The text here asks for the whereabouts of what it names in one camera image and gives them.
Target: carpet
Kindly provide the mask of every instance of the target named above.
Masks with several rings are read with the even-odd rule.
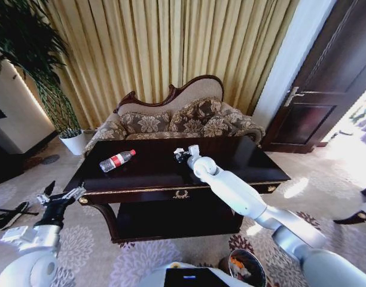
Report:
[[[326,235],[326,249],[366,272],[366,224],[337,225],[332,221],[350,216],[364,200],[359,191],[366,187],[366,145],[354,137],[338,136],[310,154],[268,154],[292,180],[264,195],[264,200],[297,213]],[[1,208],[28,200],[30,211],[43,213],[35,196],[53,180],[54,193],[61,192],[81,163],[81,157],[73,156],[58,139],[36,156],[50,155],[59,159],[0,184]],[[40,216],[23,215],[14,226],[31,225]],[[76,203],[66,210],[60,268],[52,286],[136,286],[142,276],[160,265],[182,261],[216,267],[235,248],[256,255],[268,276],[268,286],[307,286],[298,264],[279,250],[271,235],[272,231],[245,219],[239,234],[114,245],[102,215],[93,207]],[[0,272],[17,257],[13,247],[0,242]]]

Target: dark wooden table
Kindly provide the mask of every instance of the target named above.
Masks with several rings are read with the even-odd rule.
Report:
[[[290,179],[246,136],[105,141],[95,145],[65,191],[84,182],[87,192],[79,201],[102,213],[113,243],[238,233],[242,216],[195,177],[187,164],[173,159],[174,150],[194,144],[202,156],[213,158],[259,193],[272,193]],[[128,163],[101,171],[100,161],[131,149],[136,155]],[[118,215],[110,203],[121,203]]]

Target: door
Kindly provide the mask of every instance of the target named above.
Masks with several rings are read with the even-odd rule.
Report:
[[[366,89],[366,0],[338,0],[262,147],[311,152]]]

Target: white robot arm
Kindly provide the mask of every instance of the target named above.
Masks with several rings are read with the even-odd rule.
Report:
[[[197,145],[188,148],[188,165],[201,181],[235,212],[274,230],[274,242],[299,261],[311,287],[366,286],[366,274],[340,255],[321,249],[324,235],[285,209],[271,207],[259,193],[235,174],[222,170],[213,159],[201,157]]]
[[[86,190],[74,188],[67,194],[37,198],[46,211],[34,228],[23,226],[9,229],[1,241],[17,246],[20,258],[9,264],[0,274],[0,287],[45,287],[53,281],[60,248],[59,232],[63,227],[63,214],[67,206],[78,200]]]

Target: green leaves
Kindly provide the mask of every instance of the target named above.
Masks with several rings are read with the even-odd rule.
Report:
[[[29,75],[46,77],[54,77],[54,68],[63,65],[58,55],[67,55],[65,42],[45,22],[36,0],[0,0],[0,52],[0,62],[8,60]]]
[[[60,89],[54,69],[64,65],[66,43],[49,23],[42,9],[47,0],[0,0],[0,71],[7,60],[36,83],[45,111],[60,133],[71,138],[81,133],[69,99]]]

